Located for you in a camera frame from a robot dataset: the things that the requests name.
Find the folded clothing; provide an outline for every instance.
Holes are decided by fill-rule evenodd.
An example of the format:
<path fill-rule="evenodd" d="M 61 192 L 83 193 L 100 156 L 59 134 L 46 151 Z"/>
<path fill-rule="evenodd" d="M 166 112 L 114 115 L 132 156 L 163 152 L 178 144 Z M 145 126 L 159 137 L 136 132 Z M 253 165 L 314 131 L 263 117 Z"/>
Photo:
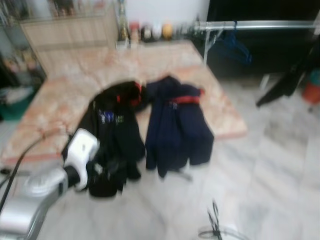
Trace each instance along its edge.
<path fill-rule="evenodd" d="M 94 197 L 112 197 L 122 191 L 127 179 L 141 175 L 137 161 L 146 153 L 135 112 L 148 104 L 146 88 L 134 81 L 111 86 L 88 105 L 77 128 L 86 129 L 100 142 L 94 159 L 87 164 L 87 188 Z M 68 144 L 62 151 L 67 157 Z"/>
<path fill-rule="evenodd" d="M 160 177 L 189 162 L 210 160 L 214 136 L 200 108 L 201 89 L 167 76 L 147 84 L 152 111 L 145 141 L 146 168 L 157 167 Z"/>

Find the orange bucket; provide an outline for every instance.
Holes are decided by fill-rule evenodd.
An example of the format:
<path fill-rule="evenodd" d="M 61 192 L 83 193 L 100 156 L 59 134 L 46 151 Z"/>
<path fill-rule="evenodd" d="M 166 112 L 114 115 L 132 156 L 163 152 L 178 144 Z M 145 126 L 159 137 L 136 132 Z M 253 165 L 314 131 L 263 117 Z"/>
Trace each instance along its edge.
<path fill-rule="evenodd" d="M 320 86 L 308 82 L 302 96 L 310 104 L 320 103 Z"/>

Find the white wall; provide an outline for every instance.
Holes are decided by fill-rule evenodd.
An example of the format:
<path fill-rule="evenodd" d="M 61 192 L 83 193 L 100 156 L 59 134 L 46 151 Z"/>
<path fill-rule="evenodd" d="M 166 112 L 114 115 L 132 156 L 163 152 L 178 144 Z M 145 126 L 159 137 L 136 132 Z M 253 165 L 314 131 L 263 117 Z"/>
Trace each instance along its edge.
<path fill-rule="evenodd" d="M 207 19 L 210 0 L 126 0 L 128 21 L 140 24 L 170 22 L 191 23 L 197 15 Z"/>

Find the wooden cabinet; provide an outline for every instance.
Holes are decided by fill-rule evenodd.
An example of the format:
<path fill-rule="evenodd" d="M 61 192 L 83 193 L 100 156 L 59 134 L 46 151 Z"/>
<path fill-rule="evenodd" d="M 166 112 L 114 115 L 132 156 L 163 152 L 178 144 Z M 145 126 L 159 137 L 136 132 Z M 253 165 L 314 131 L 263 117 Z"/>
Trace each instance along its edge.
<path fill-rule="evenodd" d="M 103 15 L 22 22 L 21 27 L 47 74 L 57 61 L 70 61 L 75 50 L 115 49 L 118 38 L 114 4 Z"/>

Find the black jacket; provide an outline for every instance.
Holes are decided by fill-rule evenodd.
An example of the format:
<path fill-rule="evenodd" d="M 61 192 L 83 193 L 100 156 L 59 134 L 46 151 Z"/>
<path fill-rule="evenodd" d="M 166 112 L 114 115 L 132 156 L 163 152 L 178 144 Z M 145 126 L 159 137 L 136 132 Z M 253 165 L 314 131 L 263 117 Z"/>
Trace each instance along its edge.
<path fill-rule="evenodd" d="M 137 161 L 145 156 L 135 112 L 145 108 L 146 88 L 134 81 L 111 86 L 88 105 L 77 128 L 86 129 L 100 142 L 93 161 L 86 166 L 92 196 L 112 197 L 122 191 L 127 178 L 140 179 Z M 68 145 L 62 155 L 67 157 Z"/>

